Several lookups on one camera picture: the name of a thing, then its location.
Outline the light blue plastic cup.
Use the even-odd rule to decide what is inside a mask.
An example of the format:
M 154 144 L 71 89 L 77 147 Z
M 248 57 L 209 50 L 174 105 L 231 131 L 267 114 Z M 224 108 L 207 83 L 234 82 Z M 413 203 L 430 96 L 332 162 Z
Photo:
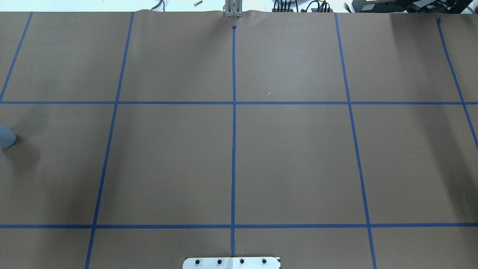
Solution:
M 16 140 L 16 134 L 7 128 L 7 126 L 0 124 L 0 148 L 11 147 L 15 144 Z

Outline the aluminium frame post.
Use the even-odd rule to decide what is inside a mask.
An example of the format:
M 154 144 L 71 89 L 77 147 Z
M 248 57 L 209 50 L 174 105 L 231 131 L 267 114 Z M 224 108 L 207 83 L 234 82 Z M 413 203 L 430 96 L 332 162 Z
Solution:
M 240 18 L 243 16 L 242 0 L 226 0 L 223 7 L 225 17 Z

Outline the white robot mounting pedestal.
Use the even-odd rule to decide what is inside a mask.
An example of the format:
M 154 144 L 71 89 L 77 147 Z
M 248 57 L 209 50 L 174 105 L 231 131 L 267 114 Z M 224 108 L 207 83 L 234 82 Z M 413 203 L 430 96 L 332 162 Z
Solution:
M 281 269 L 279 257 L 192 257 L 183 269 Z

